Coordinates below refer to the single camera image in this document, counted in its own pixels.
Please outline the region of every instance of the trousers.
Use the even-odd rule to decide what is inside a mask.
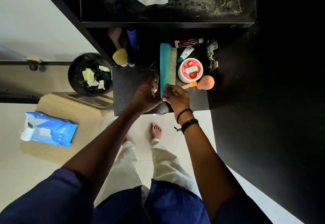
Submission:
[[[169,152],[159,139],[152,139],[150,150],[153,162],[153,179],[180,185],[201,196],[196,181],[182,168],[177,156]],[[94,202],[95,207],[113,193],[141,185],[142,202],[145,202],[149,189],[141,183],[135,168],[136,162],[135,146],[131,141],[126,141]]]

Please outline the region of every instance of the blue sleeve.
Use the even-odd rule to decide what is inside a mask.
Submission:
[[[58,169],[0,213],[0,223],[91,223],[90,189],[67,169]]]
[[[225,201],[214,216],[212,224],[272,224],[258,205],[246,194]]]

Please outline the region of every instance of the forearm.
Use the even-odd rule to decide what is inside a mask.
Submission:
[[[130,105],[109,127],[73,156],[63,168],[81,175],[94,188],[97,196],[120,149],[122,141],[141,110]]]
[[[190,112],[181,116],[180,124],[194,118]],[[201,127],[191,125],[184,132],[191,156],[193,171],[203,203],[210,219],[220,205],[243,189],[214,151]]]

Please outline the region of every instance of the beige stool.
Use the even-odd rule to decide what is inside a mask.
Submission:
[[[65,148],[34,140],[22,141],[20,148],[23,153],[63,165],[115,119],[111,100],[100,97],[99,100],[106,101],[108,105],[98,106],[87,103],[89,101],[87,99],[71,98],[74,95],[77,94],[66,92],[47,94],[40,99],[36,107],[36,111],[78,124],[71,141],[72,145]]]

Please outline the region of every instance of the person's left hand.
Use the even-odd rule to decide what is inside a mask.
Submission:
[[[142,113],[148,112],[158,104],[162,103],[159,94],[155,94],[155,96],[158,96],[159,98],[155,98],[154,95],[152,95],[154,86],[157,85],[155,82],[156,79],[159,79],[158,75],[150,77],[145,83],[139,86],[134,95],[132,105],[138,108]]]

